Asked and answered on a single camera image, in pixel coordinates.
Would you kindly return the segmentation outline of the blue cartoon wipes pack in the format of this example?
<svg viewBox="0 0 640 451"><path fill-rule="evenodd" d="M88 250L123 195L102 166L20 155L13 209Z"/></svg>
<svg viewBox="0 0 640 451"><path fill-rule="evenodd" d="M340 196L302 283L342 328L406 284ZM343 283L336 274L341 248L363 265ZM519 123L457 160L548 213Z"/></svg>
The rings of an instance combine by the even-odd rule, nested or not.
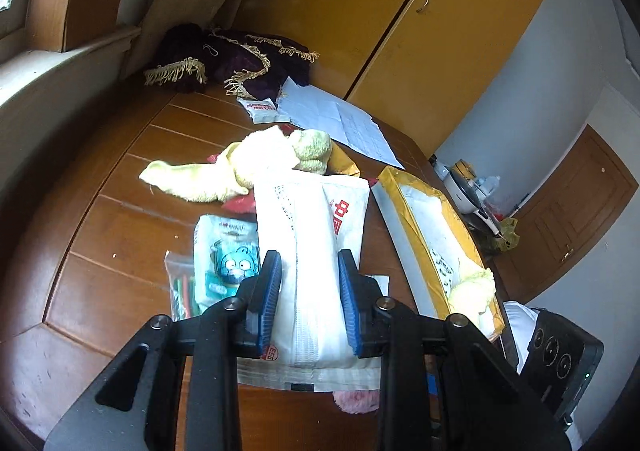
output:
<svg viewBox="0 0 640 451"><path fill-rule="evenodd" d="M204 312L260 270L257 224L203 215L194 228L194 301Z"/></svg>

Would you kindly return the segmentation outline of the white tissue pack red print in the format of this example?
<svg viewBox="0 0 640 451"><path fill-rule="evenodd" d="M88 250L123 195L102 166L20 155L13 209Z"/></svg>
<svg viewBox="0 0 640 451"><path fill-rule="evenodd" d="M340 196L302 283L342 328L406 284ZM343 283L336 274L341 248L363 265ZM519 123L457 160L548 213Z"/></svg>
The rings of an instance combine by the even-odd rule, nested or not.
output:
<svg viewBox="0 0 640 451"><path fill-rule="evenodd" d="M337 255L361 254L370 187L366 179L291 170L254 185L260 252L277 251L282 282L270 342L242 359L244 385L280 390L375 390L380 361L348 344Z"/></svg>

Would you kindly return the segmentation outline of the bag of coloured sticks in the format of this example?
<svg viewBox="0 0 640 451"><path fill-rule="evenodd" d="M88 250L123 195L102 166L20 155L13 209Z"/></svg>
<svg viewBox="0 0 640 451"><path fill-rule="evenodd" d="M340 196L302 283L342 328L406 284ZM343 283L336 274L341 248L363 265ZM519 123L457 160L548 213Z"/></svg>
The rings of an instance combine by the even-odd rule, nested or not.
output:
<svg viewBox="0 0 640 451"><path fill-rule="evenodd" d="M201 313L201 310L194 297L193 259L167 251L164 265L169 281L172 320L181 321L196 317Z"/></svg>

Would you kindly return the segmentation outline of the pink fluffy item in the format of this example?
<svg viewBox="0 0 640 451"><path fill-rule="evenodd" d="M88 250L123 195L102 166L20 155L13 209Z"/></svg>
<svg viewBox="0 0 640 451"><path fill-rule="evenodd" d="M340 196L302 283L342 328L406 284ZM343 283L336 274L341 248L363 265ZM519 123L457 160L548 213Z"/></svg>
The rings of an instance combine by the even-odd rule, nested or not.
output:
<svg viewBox="0 0 640 451"><path fill-rule="evenodd" d="M347 414L367 414L374 412L380 405L378 390L334 391L335 404Z"/></svg>

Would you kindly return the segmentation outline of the red foil pouch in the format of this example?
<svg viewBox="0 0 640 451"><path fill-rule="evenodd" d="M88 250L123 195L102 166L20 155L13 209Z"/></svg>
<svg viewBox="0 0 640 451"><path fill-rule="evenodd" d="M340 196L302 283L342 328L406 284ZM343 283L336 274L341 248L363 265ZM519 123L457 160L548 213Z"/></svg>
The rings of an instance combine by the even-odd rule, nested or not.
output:
<svg viewBox="0 0 640 451"><path fill-rule="evenodd" d="M229 212L254 213L256 182L292 170L298 163L291 141L279 126L256 130L242 141L232 142L216 156L215 200Z"/></svg>

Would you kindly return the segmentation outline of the yellow padded envelope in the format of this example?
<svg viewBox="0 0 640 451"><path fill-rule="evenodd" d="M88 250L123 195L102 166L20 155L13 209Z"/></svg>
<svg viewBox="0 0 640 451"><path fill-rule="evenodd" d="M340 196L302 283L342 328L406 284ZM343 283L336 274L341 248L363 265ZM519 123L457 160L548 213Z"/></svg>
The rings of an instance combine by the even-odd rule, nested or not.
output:
<svg viewBox="0 0 640 451"><path fill-rule="evenodd" d="M331 175L360 176L360 169L356 163L335 141L332 142L331 154L328 163L326 163L326 172Z"/></svg>

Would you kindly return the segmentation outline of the yellow plastic bag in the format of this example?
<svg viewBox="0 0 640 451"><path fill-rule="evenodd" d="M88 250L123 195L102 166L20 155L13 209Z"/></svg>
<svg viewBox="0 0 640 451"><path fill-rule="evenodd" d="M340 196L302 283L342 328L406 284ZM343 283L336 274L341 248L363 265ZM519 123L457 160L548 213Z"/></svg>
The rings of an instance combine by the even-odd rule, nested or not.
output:
<svg viewBox="0 0 640 451"><path fill-rule="evenodd" d="M501 220L493 220L490 223L490 234L485 242L486 249L493 253L505 253L515 249L520 242L520 236L516 233L518 219L504 217Z"/></svg>

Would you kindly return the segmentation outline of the white rice cooker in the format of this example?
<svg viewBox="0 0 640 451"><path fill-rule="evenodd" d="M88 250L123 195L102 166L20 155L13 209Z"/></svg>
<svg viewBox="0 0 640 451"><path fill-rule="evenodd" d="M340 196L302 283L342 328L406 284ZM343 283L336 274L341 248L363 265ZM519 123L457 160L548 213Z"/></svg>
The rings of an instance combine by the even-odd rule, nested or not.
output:
<svg viewBox="0 0 640 451"><path fill-rule="evenodd" d="M465 178L456 167L448 168L447 176L442 181L452 202L462 214L472 214L482 208L475 188L468 178Z"/></svg>

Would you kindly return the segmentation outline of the yellow ceramic jar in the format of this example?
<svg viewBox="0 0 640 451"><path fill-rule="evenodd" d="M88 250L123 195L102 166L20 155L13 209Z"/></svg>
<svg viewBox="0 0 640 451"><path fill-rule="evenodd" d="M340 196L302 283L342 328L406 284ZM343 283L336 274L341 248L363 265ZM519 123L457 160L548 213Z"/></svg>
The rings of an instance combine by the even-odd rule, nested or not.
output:
<svg viewBox="0 0 640 451"><path fill-rule="evenodd" d="M451 166L453 171L456 171L460 176L465 179L473 180L476 178L476 173L473 166L465 160L457 160L454 165Z"/></svg>

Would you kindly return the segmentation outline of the clear plastic bottle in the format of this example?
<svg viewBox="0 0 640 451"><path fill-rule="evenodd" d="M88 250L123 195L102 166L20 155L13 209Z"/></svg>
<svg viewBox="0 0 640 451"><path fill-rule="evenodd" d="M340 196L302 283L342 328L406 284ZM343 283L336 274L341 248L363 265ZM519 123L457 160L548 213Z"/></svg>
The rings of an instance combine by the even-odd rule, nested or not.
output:
<svg viewBox="0 0 640 451"><path fill-rule="evenodd" d="M499 186L499 176L488 176L480 184L480 191L484 193L485 197L490 197L492 193L498 190Z"/></svg>

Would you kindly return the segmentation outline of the brown wooden door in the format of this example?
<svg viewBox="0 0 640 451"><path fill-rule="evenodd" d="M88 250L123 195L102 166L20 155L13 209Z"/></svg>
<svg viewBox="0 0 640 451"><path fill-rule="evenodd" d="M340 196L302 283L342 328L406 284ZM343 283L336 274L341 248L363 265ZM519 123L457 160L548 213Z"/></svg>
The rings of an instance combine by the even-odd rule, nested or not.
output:
<svg viewBox="0 0 640 451"><path fill-rule="evenodd" d="M526 303L559 281L601 240L638 189L622 159L587 125L515 214L518 245L494 258L506 296Z"/></svg>

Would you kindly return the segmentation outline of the white paper sheet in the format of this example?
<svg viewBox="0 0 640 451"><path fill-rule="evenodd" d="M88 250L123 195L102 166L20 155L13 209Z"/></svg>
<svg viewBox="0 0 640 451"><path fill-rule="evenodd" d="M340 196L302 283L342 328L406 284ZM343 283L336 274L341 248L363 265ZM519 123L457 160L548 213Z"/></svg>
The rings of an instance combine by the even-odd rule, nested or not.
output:
<svg viewBox="0 0 640 451"><path fill-rule="evenodd" d="M332 140L369 159L402 168L372 116L347 101L312 85L299 86L288 78L277 105L295 126L322 130Z"/></svg>

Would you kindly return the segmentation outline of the small white red packet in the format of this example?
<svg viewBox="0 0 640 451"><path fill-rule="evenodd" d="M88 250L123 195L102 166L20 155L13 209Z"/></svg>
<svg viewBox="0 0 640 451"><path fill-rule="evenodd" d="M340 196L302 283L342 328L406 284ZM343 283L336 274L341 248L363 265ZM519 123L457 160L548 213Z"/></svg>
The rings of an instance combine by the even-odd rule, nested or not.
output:
<svg viewBox="0 0 640 451"><path fill-rule="evenodd" d="M290 117L285 112L280 111L270 98L265 100L238 98L236 101L241 104L254 124L290 122Z"/></svg>

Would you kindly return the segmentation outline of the dark purple fringed cloth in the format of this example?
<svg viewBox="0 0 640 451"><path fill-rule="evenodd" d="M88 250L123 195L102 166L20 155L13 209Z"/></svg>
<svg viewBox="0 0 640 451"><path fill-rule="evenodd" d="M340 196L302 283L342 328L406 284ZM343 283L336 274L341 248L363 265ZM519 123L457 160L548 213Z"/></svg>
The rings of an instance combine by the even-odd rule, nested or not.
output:
<svg viewBox="0 0 640 451"><path fill-rule="evenodd" d="M183 93L218 84L231 97L274 101L286 80L308 85L318 59L318 52L283 36L181 23L160 41L144 82Z"/></svg>

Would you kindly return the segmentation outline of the yellow wooden wardrobe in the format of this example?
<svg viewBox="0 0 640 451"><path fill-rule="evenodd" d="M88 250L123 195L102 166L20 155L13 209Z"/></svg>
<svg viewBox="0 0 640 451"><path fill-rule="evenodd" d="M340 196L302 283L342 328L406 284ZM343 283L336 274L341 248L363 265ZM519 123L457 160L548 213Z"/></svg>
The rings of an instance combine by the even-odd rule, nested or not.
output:
<svg viewBox="0 0 640 451"><path fill-rule="evenodd" d="M240 0L237 29L318 52L311 81L434 153L543 0Z"/></svg>

